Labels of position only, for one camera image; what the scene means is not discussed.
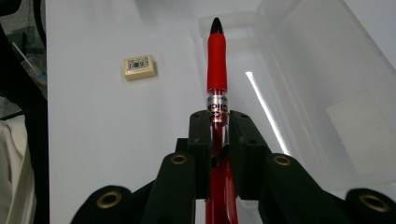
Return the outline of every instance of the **white cloth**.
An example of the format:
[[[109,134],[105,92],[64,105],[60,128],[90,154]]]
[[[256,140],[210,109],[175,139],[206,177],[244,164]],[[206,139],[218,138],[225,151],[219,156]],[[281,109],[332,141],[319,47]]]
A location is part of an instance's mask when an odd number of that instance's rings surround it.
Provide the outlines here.
[[[35,176],[24,116],[0,120],[0,224],[33,223]]]

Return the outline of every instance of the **barcode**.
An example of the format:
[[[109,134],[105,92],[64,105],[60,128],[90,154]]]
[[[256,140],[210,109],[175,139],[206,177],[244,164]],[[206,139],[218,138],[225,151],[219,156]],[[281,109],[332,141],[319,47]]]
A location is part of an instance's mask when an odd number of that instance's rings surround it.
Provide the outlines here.
[[[128,70],[141,69],[145,67],[149,67],[149,57],[128,61]]]

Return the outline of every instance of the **transparent container wall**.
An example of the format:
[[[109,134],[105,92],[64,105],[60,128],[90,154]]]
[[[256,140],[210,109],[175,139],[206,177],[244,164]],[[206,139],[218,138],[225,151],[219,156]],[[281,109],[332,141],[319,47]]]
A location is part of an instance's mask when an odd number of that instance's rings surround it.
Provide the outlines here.
[[[396,73],[343,1],[264,0],[257,12],[220,19],[234,31],[230,108],[247,111],[273,151],[295,157],[325,189],[396,179]],[[200,20],[204,42],[211,20]],[[258,98],[246,71],[271,118],[257,113],[259,100],[239,102],[236,94]]]

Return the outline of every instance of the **black cable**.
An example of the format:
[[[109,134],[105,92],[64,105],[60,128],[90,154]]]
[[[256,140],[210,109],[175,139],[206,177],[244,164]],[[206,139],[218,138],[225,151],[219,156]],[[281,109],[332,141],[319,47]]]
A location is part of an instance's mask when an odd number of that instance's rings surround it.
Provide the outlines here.
[[[43,21],[41,20],[41,0],[33,0],[33,14],[35,15],[35,27],[37,28],[38,35],[44,45],[44,49],[47,49],[46,32],[44,31]]]

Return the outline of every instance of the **pen label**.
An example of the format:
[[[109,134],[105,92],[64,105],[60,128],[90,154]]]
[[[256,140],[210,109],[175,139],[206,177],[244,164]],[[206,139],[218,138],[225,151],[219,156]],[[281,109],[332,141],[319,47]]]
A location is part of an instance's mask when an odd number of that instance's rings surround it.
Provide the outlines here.
[[[224,95],[211,95],[207,98],[207,111],[213,122],[228,121],[227,97]]]

